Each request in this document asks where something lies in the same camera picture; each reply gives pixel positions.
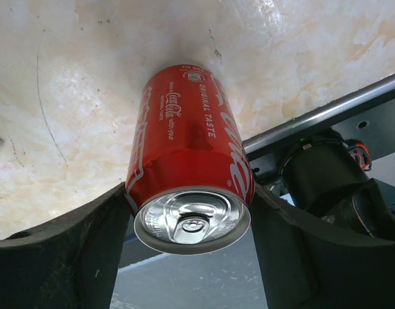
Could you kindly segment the red soda can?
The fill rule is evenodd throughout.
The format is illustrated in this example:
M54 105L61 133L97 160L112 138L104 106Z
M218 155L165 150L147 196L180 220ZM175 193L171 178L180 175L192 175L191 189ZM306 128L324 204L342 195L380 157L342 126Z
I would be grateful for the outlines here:
M176 64L147 82L125 190L135 234L154 250L205 254L247 232L255 178L223 87L209 70Z

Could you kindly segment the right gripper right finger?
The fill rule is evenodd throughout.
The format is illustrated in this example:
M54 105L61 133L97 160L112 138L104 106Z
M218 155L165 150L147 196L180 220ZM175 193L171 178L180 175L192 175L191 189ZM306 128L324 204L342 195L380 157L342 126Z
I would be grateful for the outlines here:
M261 186L250 211L269 308L395 308L395 241L331 225Z

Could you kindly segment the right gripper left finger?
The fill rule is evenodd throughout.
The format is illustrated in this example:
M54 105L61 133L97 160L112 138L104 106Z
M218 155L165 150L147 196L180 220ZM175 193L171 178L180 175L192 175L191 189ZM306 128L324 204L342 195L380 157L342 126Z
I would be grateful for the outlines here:
M0 308L109 308L130 219L124 190L0 239Z

